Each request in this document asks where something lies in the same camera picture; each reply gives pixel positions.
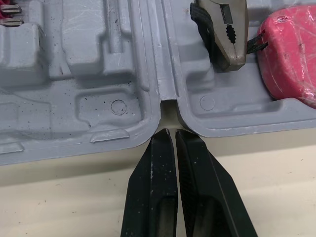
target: gray plastic tool case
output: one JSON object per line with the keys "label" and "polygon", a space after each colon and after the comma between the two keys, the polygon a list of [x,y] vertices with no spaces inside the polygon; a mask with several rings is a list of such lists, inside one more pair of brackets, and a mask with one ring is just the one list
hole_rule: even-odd
{"label": "gray plastic tool case", "polygon": [[[156,131],[161,100],[177,100],[205,137],[316,126],[316,110],[269,96],[255,55],[214,72],[192,0],[16,2],[25,24],[0,26],[0,164],[136,147]],[[249,38],[297,2],[248,0]]]}

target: pliers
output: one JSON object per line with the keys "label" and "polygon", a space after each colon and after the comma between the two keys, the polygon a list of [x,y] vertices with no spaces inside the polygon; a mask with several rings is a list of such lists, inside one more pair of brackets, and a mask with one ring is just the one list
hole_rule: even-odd
{"label": "pliers", "polygon": [[211,60],[223,71],[239,70],[246,63],[247,53],[268,46],[268,43],[257,44],[262,35],[247,41],[249,20],[246,0],[195,0],[190,13]]}

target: tool case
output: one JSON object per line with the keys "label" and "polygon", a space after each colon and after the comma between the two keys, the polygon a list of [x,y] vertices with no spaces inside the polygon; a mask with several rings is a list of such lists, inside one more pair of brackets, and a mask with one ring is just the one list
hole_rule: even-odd
{"label": "tool case", "polygon": [[[316,127],[315,109],[269,95],[254,54],[237,72],[213,68],[192,0],[15,2],[24,24],[0,26],[0,164],[136,147],[165,100],[205,137]],[[249,38],[295,3],[248,0]]]}

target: pliers jaw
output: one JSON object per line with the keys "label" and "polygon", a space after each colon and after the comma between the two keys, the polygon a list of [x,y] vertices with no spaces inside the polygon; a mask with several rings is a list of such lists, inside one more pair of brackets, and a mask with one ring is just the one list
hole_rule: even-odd
{"label": "pliers jaw", "polygon": [[[195,12],[198,7],[204,10],[203,15]],[[223,71],[239,70],[246,63],[249,25],[246,0],[196,0],[191,5],[191,17],[198,25],[202,21],[202,25],[212,26],[207,27],[209,40],[213,41],[208,50]]]}

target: metal tool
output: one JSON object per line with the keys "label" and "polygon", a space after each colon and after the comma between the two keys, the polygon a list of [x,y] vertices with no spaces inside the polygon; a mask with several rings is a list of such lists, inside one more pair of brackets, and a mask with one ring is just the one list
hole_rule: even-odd
{"label": "metal tool", "polygon": [[248,11],[246,0],[196,0],[191,18],[210,52],[210,58],[223,71],[239,70],[246,63],[247,50],[263,50],[258,37],[247,43]]}
{"label": "metal tool", "polygon": [[6,27],[17,27],[22,25],[24,22],[21,19],[14,19],[14,18],[5,18],[0,19],[0,25]]}
{"label": "metal tool", "polygon": [[14,5],[8,5],[8,4],[3,4],[0,5],[0,12],[2,14],[21,14],[22,13],[22,9],[18,4],[14,4]]}

